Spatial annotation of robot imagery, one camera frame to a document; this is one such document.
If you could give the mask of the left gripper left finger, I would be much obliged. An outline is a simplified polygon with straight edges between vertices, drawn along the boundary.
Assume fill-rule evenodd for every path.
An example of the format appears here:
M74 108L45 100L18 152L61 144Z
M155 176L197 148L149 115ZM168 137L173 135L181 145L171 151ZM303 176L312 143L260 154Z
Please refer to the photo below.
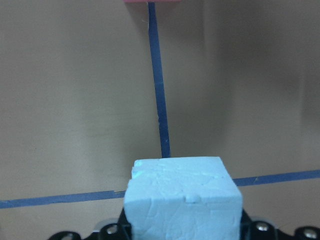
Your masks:
M125 210L122 209L116 222L105 224L94 230L89 236L82 238L74 231L60 231L48 238L49 240L132 240L132 226L128 222Z

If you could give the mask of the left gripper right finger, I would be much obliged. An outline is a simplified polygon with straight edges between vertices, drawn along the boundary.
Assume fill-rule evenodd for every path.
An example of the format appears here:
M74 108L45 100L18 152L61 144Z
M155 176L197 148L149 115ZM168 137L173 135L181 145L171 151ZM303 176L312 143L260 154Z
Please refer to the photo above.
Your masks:
M253 220L243 209L240 221L240 240L319 240L320 228L298 227L293 235L287 234L264 220Z

